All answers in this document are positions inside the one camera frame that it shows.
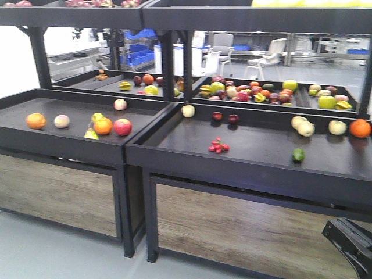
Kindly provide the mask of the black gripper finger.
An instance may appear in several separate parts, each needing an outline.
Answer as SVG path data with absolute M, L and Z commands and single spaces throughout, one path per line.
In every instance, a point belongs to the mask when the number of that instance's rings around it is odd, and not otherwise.
M 371 278 L 371 231 L 347 218 L 326 222 L 322 235 L 351 264 L 358 278 Z

